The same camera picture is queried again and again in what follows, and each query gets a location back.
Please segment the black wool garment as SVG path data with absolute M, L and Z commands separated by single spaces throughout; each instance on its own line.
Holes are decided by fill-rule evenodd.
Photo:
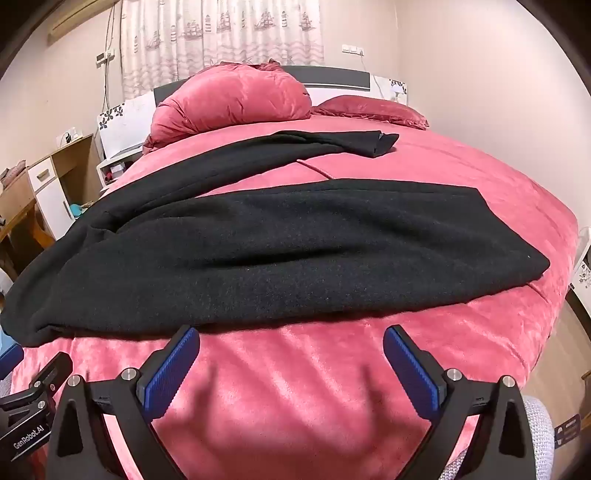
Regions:
M 162 337 L 465 303 L 539 279 L 549 259 L 464 186 L 372 179 L 236 191 L 331 154 L 400 160 L 396 133 L 280 131 L 184 159 L 98 200 L 9 290 L 3 330 Z

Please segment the grey fabric chair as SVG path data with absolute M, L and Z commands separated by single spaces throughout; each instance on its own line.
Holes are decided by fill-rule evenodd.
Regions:
M 554 463 L 554 428 L 549 412 L 538 398 L 525 395 L 523 401 L 533 440 L 536 479 L 550 480 Z

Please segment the pink velvet bed cover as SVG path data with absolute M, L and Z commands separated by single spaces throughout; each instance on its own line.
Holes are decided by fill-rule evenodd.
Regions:
M 524 384 L 570 283 L 578 245 L 574 214 L 505 163 L 432 131 L 365 119 L 312 116 L 235 125 L 142 156 L 113 191 L 184 159 L 280 131 L 396 133 L 400 160 L 351 154 L 300 160 L 235 182 L 236 191 L 372 179 L 464 186 L 550 262 L 524 286 L 465 303 L 399 313 L 345 312 L 246 325 L 194 327 L 200 352 L 155 429 L 189 479 L 392 479 L 428 423 L 408 400 L 383 351 L 386 329 L 404 327 L 446 368 Z M 17 385 L 59 351 L 88 380 L 116 377 L 162 348 L 162 337 L 60 337 L 24 347 Z

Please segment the wooden desk with cabinet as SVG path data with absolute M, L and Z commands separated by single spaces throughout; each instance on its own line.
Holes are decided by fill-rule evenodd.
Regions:
M 72 226 L 71 205 L 98 199 L 99 162 L 94 137 L 85 135 L 26 166 L 3 191 L 1 270 L 10 279 Z

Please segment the white bedside table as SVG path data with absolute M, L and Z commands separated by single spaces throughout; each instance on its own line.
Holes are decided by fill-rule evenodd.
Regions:
M 100 162 L 96 172 L 103 189 L 116 181 L 133 163 L 142 156 L 140 145 L 124 149 L 111 158 Z

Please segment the white and grey headboard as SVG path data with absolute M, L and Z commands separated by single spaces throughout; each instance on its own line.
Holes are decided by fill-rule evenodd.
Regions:
M 304 84 L 315 106 L 335 96 L 349 94 L 408 103 L 405 82 L 367 71 L 297 65 L 285 66 L 283 70 Z M 184 83 L 184 80 L 178 80 L 159 86 L 100 113 L 97 126 L 104 156 L 111 159 L 141 147 L 150 131 L 156 106 Z

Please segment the folded red duvet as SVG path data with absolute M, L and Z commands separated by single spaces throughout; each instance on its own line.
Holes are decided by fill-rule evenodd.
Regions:
M 311 97 L 280 63 L 222 62 L 187 79 L 161 101 L 142 152 L 221 128 L 311 117 Z

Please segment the dark red pillow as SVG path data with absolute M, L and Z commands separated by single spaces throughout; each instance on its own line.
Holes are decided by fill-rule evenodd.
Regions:
M 311 109 L 315 115 L 376 120 L 419 130 L 430 128 L 427 118 L 404 104 L 356 95 L 341 95 Z

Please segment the patterned white curtain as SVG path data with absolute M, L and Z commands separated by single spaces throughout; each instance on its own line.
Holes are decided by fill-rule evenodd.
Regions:
M 124 1 L 124 99 L 221 62 L 322 65 L 318 1 Z

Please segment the air conditioner unit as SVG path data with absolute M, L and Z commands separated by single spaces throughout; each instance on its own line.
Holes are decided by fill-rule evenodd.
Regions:
M 54 44 L 75 28 L 107 9 L 112 8 L 117 3 L 118 0 L 77 1 L 73 7 L 53 22 L 47 34 L 48 44 Z

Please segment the wall power strip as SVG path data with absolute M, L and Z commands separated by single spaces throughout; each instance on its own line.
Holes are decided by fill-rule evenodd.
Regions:
M 359 46 L 342 44 L 342 53 L 363 57 L 363 48 Z

